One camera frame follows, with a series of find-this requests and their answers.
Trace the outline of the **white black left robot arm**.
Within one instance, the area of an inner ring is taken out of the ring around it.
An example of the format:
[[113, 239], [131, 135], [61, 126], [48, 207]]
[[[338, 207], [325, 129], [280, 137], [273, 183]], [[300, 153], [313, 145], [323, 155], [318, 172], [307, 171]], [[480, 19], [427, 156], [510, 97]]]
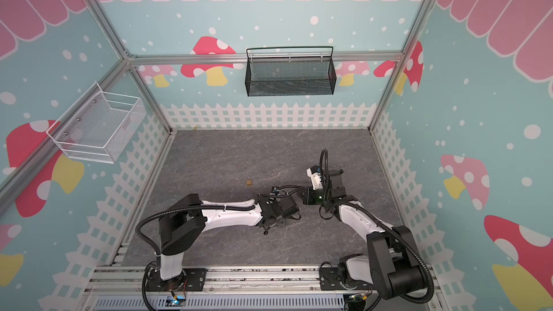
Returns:
[[286, 193], [227, 203], [201, 200], [198, 194], [189, 194], [158, 221], [160, 277], [168, 281], [183, 275], [184, 252], [206, 231], [241, 225], [260, 227], [266, 235], [274, 227], [285, 227], [289, 221], [301, 218], [298, 204]]

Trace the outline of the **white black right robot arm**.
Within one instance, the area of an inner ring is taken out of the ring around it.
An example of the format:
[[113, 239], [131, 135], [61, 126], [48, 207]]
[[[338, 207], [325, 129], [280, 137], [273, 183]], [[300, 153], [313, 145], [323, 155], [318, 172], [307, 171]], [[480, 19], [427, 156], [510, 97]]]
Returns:
[[349, 290], [369, 289], [388, 300], [401, 297], [415, 304], [430, 302], [435, 286], [428, 266], [416, 248], [411, 231], [392, 226], [348, 195], [343, 171], [325, 171], [319, 166], [307, 170], [312, 187], [301, 194], [306, 205], [320, 210], [351, 227], [367, 244], [367, 254], [340, 258], [335, 269], [321, 268], [321, 287]]

